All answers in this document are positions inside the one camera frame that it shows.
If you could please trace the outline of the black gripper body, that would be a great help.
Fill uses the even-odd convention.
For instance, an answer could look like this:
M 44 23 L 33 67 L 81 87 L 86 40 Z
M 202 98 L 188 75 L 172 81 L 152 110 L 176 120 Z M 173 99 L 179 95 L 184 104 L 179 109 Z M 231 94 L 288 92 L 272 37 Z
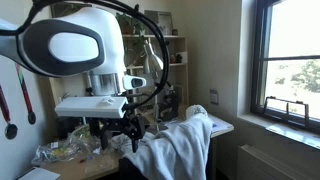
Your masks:
M 125 115 L 123 118 L 89 118 L 89 129 L 90 133 L 97 137 L 101 137 L 105 131 L 114 131 L 138 140 L 145 134 L 145 123 L 140 115 Z

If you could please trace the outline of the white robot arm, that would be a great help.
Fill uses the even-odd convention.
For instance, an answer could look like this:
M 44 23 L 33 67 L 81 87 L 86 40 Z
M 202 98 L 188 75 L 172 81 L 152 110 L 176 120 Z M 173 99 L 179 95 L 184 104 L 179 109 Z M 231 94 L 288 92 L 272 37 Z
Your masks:
M 113 14 L 85 7 L 22 31 L 5 20 L 0 28 L 0 54 L 25 69 L 49 77 L 89 75 L 93 94 L 62 100 L 55 107 L 58 116 L 96 118 L 104 130 L 127 135 L 132 149 L 138 149 L 143 121 L 128 115 L 133 105 L 121 94 L 144 87 L 146 80 L 126 73 L 122 34 Z

